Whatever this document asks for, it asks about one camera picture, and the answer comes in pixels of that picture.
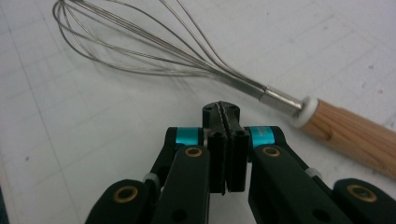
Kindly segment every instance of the black plastic part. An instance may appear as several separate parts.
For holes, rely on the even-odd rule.
[[[175,149],[177,147],[176,137],[177,128],[168,128],[166,131],[165,142],[163,143],[163,149],[161,149],[160,155],[158,155],[157,160],[152,165],[150,171],[160,178],[161,186],[165,183],[175,157]]]
[[[280,155],[264,154],[265,147]],[[248,202],[257,223],[351,223],[294,156],[277,145],[253,149]]]
[[[211,155],[212,193],[244,191],[250,135],[239,125],[238,106],[217,102],[203,108],[203,127],[208,130],[207,148]]]
[[[348,186],[358,187],[356,192],[351,193]],[[370,196],[365,189],[374,194],[375,200],[365,200],[364,197]],[[396,202],[384,191],[367,182],[358,179],[339,180],[334,185],[332,198],[355,223],[396,223]]]
[[[114,195],[118,189],[134,186],[137,194],[127,203],[118,203]],[[96,202],[86,224],[141,224],[149,223],[149,191],[145,184],[136,180],[121,180],[110,186]]]
[[[202,154],[198,157],[189,157],[185,153],[189,148],[199,148]],[[204,147],[187,146],[178,150],[152,224],[207,223],[210,193],[209,163],[210,155]]]
[[[289,155],[292,156],[295,162],[300,165],[303,170],[309,168],[309,166],[289,147],[288,143],[286,142],[285,134],[283,134],[282,130],[277,126],[270,126],[271,130],[273,131],[275,143],[274,145],[282,147],[284,150],[287,150]]]

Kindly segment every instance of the metal ferrule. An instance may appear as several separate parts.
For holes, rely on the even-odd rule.
[[[262,89],[263,94],[259,101],[265,105],[269,105],[290,117],[296,116],[303,109],[302,101],[286,94],[283,91],[279,91],[269,86],[263,87]]]

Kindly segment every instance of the metal whisk head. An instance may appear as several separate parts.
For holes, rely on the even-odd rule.
[[[172,6],[164,0],[142,3],[142,7],[157,10],[149,14],[118,0],[95,1],[95,5],[58,0],[52,12],[66,43],[98,63],[134,74],[208,77],[290,116],[301,110],[300,101],[224,62],[181,0],[174,0]],[[154,14],[164,18],[159,20]]]

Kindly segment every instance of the wooden handle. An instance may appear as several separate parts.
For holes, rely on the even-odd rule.
[[[301,129],[349,157],[396,178],[396,133],[321,100]]]

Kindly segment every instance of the cyan band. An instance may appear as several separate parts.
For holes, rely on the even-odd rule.
[[[176,143],[185,146],[198,145],[198,128],[177,128]]]
[[[273,144],[275,142],[274,134],[268,126],[249,127],[253,148],[263,144]]]

